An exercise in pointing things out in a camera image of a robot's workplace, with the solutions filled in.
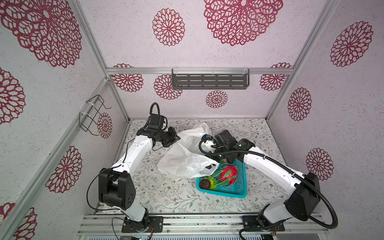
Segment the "white plastic bag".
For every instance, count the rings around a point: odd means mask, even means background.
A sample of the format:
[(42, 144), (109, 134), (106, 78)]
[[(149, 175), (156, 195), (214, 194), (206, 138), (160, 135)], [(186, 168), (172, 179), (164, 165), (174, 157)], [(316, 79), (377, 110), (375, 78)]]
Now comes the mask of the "white plastic bag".
[(178, 179), (212, 175), (218, 169), (219, 163), (203, 155), (199, 149), (199, 143), (205, 134), (211, 134), (206, 123), (178, 133), (180, 140), (161, 158), (157, 164), (158, 170)]

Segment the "dark brown round fruit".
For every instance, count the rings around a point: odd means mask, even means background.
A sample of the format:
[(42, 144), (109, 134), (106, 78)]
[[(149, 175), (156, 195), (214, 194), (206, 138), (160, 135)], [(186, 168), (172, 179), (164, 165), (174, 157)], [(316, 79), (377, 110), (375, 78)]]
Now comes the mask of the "dark brown round fruit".
[(211, 181), (207, 179), (200, 180), (199, 187), (202, 190), (210, 190), (211, 189)]

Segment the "green avocado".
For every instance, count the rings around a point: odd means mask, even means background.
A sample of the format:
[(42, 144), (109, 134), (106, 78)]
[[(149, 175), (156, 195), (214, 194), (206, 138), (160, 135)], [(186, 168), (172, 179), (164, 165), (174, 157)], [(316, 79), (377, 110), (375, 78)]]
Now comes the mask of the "green avocado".
[(209, 177), (210, 187), (209, 190), (215, 190), (218, 187), (218, 184), (221, 183), (220, 179)]

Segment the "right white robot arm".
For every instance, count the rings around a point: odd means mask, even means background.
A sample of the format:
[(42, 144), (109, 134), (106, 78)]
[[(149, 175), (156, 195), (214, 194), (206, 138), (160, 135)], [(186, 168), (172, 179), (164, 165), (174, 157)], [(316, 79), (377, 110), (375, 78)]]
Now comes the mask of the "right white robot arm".
[(216, 136), (203, 135), (199, 143), (199, 149), (207, 157), (217, 161), (225, 161), (232, 164), (235, 160), (250, 165), (264, 175), (275, 181), (284, 189), (288, 197), (269, 204), (258, 215), (258, 224), (261, 227), (271, 226), (280, 221), (296, 218), (307, 221), (316, 208), (320, 198), (308, 186), (297, 179), (294, 174), (309, 181), (319, 189), (319, 180), (314, 174), (305, 175), (287, 166), (268, 160), (260, 148), (247, 140), (237, 141), (228, 130), (224, 130)]

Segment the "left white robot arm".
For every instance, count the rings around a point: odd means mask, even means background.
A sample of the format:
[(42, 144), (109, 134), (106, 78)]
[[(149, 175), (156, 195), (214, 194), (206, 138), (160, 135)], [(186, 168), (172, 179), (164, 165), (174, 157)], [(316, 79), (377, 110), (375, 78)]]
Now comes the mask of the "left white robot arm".
[(150, 114), (146, 124), (137, 131), (125, 155), (98, 175), (99, 201), (120, 210), (128, 220), (147, 223), (148, 210), (136, 200), (132, 175), (156, 143), (168, 148), (180, 140), (175, 128), (160, 114)]

